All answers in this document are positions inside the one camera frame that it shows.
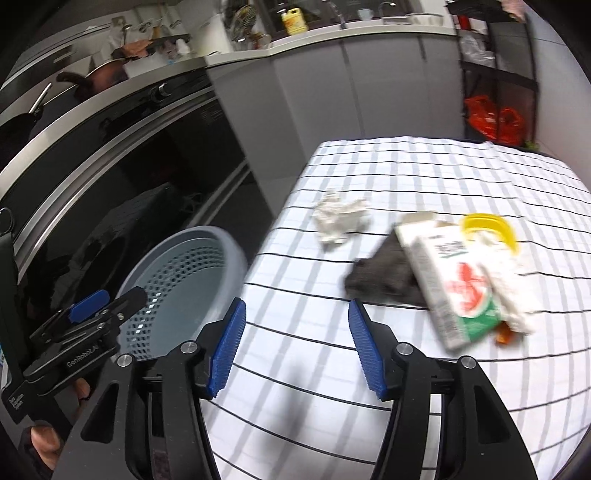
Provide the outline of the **person's left hand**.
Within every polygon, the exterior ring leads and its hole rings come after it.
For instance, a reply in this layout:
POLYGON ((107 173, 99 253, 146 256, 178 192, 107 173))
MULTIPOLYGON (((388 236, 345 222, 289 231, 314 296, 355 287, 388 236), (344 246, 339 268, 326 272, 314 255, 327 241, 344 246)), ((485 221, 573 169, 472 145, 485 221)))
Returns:
MULTIPOLYGON (((87 403, 91 389, 84 379, 79 378, 73 383, 71 390, 76 394, 78 401, 78 408, 74 414, 74 418, 77 419, 87 403)), ((33 426, 31 442, 43 464, 53 472, 63 448, 63 442, 58 433, 51 426, 33 426)))

